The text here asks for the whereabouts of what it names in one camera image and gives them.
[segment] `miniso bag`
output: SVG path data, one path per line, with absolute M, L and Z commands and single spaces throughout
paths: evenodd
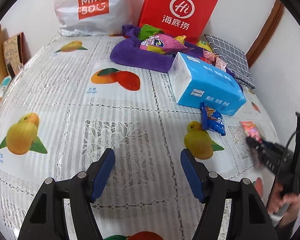
M 129 0 L 54 0 L 64 36 L 121 34 L 133 21 Z

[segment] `purple towel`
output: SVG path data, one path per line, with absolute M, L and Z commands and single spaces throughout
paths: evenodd
M 159 54 L 152 51 L 139 49 L 141 41 L 138 39 L 140 27 L 134 25 L 122 26 L 122 34 L 127 35 L 130 39 L 119 42 L 112 50 L 110 59 L 117 64 L 131 67 L 145 68 L 158 72 L 167 73 L 171 68 L 173 57 Z M 189 42 L 185 46 L 194 48 L 187 54 L 192 57 L 202 57 L 203 49 Z
M 171 68 L 174 58 L 139 49 L 140 44 L 141 40 L 133 38 L 125 39 L 114 46 L 110 54 L 110 59 L 120 65 L 167 73 Z

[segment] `hi logo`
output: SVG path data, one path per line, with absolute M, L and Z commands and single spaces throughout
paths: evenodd
M 170 2 L 171 13 L 181 19 L 189 18 L 194 13 L 194 3 L 191 0 L 172 0 Z
M 109 0 L 78 0 L 79 20 L 109 13 Z

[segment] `green object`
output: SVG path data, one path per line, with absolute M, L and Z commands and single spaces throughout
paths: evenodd
M 161 30 L 161 29 L 158 29 L 158 28 L 153 27 L 148 24 L 144 24 L 141 27 L 140 33 L 138 35 L 138 39 L 141 41 L 144 41 L 144 40 L 148 39 L 150 36 L 153 36 L 158 33 L 164 34 L 163 30 Z
M 215 151 L 223 151 L 224 148 L 220 145 L 218 145 L 215 141 L 211 140 L 211 146 L 212 146 L 212 150 Z
M 104 240 L 126 240 L 127 238 L 128 238 L 127 236 L 115 235 L 115 236 L 109 236 Z
M 44 147 L 44 145 L 42 144 L 42 142 L 40 141 L 38 136 L 33 141 L 29 151 L 34 151 L 34 152 L 43 153 L 43 154 L 48 153 L 47 149 Z
M 7 147 L 7 142 L 6 142 L 6 138 L 4 138 L 2 140 L 2 142 L 0 143 L 0 149 Z M 42 144 L 42 142 L 40 141 L 39 137 L 37 136 L 37 138 L 33 141 L 29 151 L 34 151 L 34 152 L 38 152 L 38 153 L 43 153 L 43 154 L 47 154 L 48 151 L 47 149 L 44 147 L 44 145 Z
M 97 76 L 104 76 L 104 75 L 109 75 L 113 72 L 119 72 L 120 70 L 119 69 L 116 69 L 116 68 L 106 68 L 106 69 L 103 69 L 101 70 Z
M 7 142 L 6 142 L 6 138 L 4 137 L 4 139 L 0 143 L 0 149 L 5 148 L 5 147 L 7 147 Z

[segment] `orange mango print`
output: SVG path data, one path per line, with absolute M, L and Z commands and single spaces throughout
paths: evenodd
M 111 84 L 118 82 L 122 87 L 130 91 L 140 89 L 140 78 L 130 71 L 120 71 L 116 68 L 106 68 L 94 73 L 91 77 L 94 84 Z

